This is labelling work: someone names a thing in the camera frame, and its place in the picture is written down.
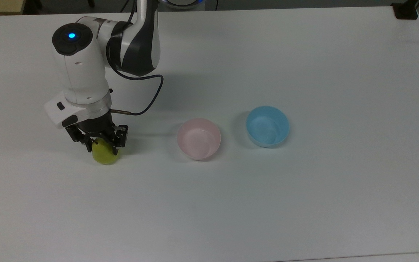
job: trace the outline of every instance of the table surface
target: table surface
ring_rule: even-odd
[[[318,260],[306,260],[306,262],[318,262]],[[371,257],[344,257],[321,259],[319,262],[419,262],[418,254],[399,255],[376,255]]]
[[[0,17],[0,262],[269,262],[419,252],[419,19],[391,7],[160,14],[160,96],[102,166],[57,130],[51,36],[83,15]],[[96,14],[126,20],[126,14]],[[113,108],[158,80],[106,73]],[[256,106],[291,121],[251,144]],[[214,158],[178,149],[215,122]]]
[[[21,15],[25,0],[0,0],[0,15]]]

